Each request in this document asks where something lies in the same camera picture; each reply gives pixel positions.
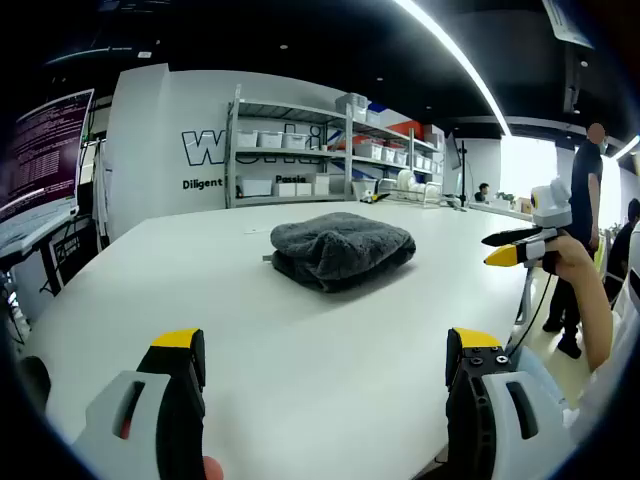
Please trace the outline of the person's right hand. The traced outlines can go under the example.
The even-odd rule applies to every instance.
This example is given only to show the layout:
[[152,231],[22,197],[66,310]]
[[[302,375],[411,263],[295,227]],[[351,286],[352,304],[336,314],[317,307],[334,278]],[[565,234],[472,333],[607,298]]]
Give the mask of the person's right hand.
[[594,262],[584,246],[570,235],[558,235],[545,242],[542,258],[545,272],[557,275],[571,285],[598,279]]

